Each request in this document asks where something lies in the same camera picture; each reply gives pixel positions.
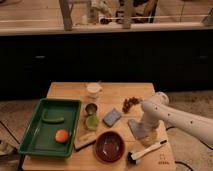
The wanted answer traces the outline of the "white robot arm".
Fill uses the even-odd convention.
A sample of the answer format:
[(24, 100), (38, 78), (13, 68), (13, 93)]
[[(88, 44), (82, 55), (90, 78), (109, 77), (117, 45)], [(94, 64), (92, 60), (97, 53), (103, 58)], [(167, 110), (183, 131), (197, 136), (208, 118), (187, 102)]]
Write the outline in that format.
[(174, 109), (168, 103), (169, 98), (163, 92), (157, 92), (141, 102), (144, 112), (139, 123), (141, 139), (147, 137), (163, 120), (213, 147), (213, 119)]

